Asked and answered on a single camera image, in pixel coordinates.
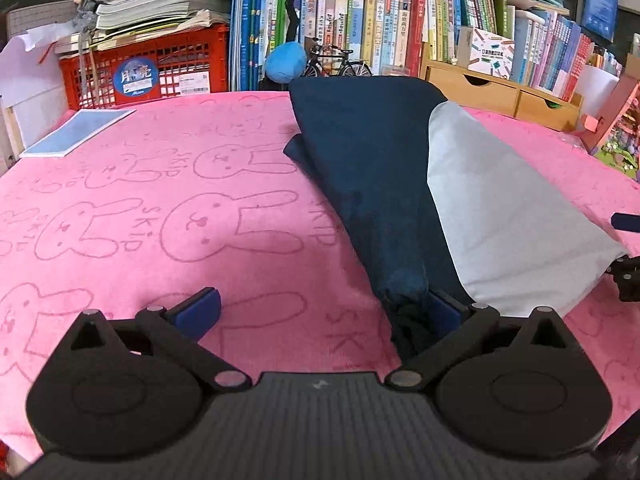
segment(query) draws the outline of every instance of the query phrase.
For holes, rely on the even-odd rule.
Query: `red basket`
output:
[[[113,108],[175,97],[180,95],[177,76],[193,72],[209,72],[210,91],[225,92],[228,31],[226,25],[214,25],[196,32],[170,34],[155,40],[97,50],[94,52],[97,91],[90,56],[84,54],[89,89],[86,95],[82,95],[79,57],[60,59],[69,108]],[[155,63],[158,84],[144,95],[127,97],[113,87],[113,72],[125,60],[135,56],[147,57]]]

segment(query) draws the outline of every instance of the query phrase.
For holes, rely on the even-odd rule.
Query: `white label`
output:
[[[125,94],[135,92],[137,90],[144,90],[145,88],[151,88],[154,85],[151,79],[141,79],[140,81],[132,81],[131,83],[125,83],[122,85],[122,89]]]
[[[209,94],[209,72],[192,72],[178,76],[180,95]]]

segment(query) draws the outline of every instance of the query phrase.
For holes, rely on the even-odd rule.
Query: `miniature bicycle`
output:
[[[330,76],[331,70],[327,71],[322,66],[320,59],[332,58],[332,59],[341,59],[340,66],[338,67],[337,75],[345,75],[345,76],[371,76],[371,70],[367,66],[364,61],[349,61],[349,54],[353,53],[353,50],[345,50],[343,48],[339,48],[335,45],[332,45],[331,48],[333,50],[340,51],[339,56],[322,54],[322,44],[318,38],[312,38],[316,44],[311,47],[309,61],[306,64],[305,71],[303,76],[306,77],[320,77],[320,76]]]

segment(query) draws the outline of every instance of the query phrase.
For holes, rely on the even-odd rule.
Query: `blue poster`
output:
[[[158,84],[158,69],[148,57],[132,57],[113,73],[113,87],[126,97],[151,92]]]
[[[613,41],[617,12],[618,0],[584,0],[582,25],[606,40]]]

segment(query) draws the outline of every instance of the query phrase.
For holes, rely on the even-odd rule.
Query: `bicycle wheel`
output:
[[[316,64],[307,65],[303,77],[320,77],[322,73],[320,72],[320,67]]]
[[[340,69],[338,75],[345,76],[371,76],[371,70],[364,61],[348,61]]]

